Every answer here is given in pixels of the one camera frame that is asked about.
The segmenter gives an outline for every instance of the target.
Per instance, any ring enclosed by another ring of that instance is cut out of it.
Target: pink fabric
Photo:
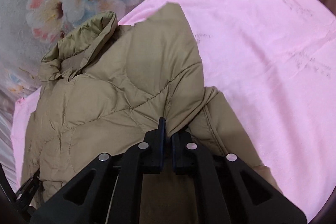
[[[143,21],[166,2],[179,3],[189,21],[205,85],[224,93],[310,221],[336,184],[335,17],[317,0],[146,0],[119,24]]]
[[[15,102],[15,110],[13,116],[13,126],[10,138],[13,144],[16,186],[18,190],[21,185],[21,173],[23,165],[23,157],[25,152],[25,136],[30,114],[36,110],[37,101],[39,100],[40,90],[36,90],[27,98],[20,98]]]

